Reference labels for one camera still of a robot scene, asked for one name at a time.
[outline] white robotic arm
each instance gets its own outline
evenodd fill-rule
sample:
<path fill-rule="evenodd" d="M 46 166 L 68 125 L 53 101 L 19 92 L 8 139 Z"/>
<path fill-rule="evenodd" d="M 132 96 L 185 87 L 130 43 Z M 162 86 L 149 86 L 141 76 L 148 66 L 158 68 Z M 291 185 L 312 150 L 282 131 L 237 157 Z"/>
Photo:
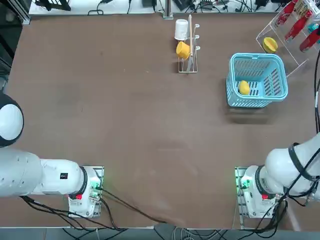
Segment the white robotic arm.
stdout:
<path fill-rule="evenodd" d="M 68 195 L 70 212 L 94 216 L 101 179 L 92 167 L 9 147 L 0 148 L 0 166 L 0 197 Z"/>
<path fill-rule="evenodd" d="M 19 139 L 23 128 L 22 109 L 11 97 L 0 93 L 0 197 L 68 195 L 70 212 L 97 216 L 101 191 L 96 187 L 101 187 L 102 179 L 95 168 L 64 159 L 40 159 L 30 152 L 6 147 Z"/>
<path fill-rule="evenodd" d="M 304 167 L 320 148 L 320 133 L 303 144 L 272 150 L 263 166 L 250 166 L 241 178 L 241 187 L 249 217 L 262 218 L 275 205 L 277 197 L 283 195 L 297 176 L 302 177 L 294 184 L 289 194 L 298 196 L 310 190 L 315 176 L 320 176 L 320 155 L 317 155 L 306 171 Z M 320 188 L 312 196 L 320 199 Z"/>

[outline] brown table surface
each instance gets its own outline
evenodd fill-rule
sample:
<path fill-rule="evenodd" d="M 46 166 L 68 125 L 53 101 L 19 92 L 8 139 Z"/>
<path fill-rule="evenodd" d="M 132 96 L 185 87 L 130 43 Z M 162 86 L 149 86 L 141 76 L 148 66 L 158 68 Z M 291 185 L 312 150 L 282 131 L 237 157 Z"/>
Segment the brown table surface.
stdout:
<path fill-rule="evenodd" d="M 176 226 L 230 229 L 235 167 L 263 164 L 270 150 L 315 134 L 313 67 L 289 82 L 281 103 L 258 110 L 227 105 L 230 57 L 261 52 L 255 38 L 273 16 L 194 15 L 201 49 L 198 73 L 189 75 L 177 73 L 174 20 L 153 14 L 33 20 L 23 27 L 7 88 L 25 117 L 14 147 L 104 166 L 105 188 Z M 63 206 L 61 196 L 37 199 Z M 109 202 L 119 226 L 155 224 Z M 3 227 L 67 226 L 18 197 L 1 198 L 0 205 Z M 319 204 L 289 206 L 283 229 L 319 230 Z M 104 209 L 96 220 L 110 224 Z"/>

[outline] white cup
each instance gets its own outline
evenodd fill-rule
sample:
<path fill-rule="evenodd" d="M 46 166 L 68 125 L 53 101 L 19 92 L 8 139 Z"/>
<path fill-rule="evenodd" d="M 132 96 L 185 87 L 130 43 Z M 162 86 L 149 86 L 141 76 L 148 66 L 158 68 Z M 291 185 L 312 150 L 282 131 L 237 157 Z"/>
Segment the white cup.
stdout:
<path fill-rule="evenodd" d="M 179 41 L 184 41 L 187 36 L 188 21 L 185 19 L 178 19 L 175 21 L 174 38 Z"/>

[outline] lemon in basket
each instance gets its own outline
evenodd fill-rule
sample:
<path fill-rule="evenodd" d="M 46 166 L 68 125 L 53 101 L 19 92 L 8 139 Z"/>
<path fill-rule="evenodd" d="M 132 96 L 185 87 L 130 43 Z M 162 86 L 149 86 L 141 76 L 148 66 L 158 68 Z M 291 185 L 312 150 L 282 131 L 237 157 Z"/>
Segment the lemon in basket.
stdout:
<path fill-rule="evenodd" d="M 262 47 L 268 54 L 274 54 L 278 49 L 278 44 L 272 37 L 265 37 Z"/>
<path fill-rule="evenodd" d="M 239 83 L 239 93 L 241 93 L 242 95 L 249 95 L 250 93 L 250 86 L 249 83 L 242 80 Z"/>

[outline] wooden stick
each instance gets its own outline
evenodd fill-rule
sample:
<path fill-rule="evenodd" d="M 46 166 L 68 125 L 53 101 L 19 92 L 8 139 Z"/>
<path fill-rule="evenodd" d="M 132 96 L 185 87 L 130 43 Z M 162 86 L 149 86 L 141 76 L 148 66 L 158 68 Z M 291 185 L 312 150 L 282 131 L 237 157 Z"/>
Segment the wooden stick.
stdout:
<path fill-rule="evenodd" d="M 192 16 L 191 14 L 189 14 L 189 19 L 188 19 L 188 23 L 189 23 L 189 36 L 190 36 L 190 56 L 192 57 L 194 55 L 193 53 L 193 39 L 192 39 Z"/>

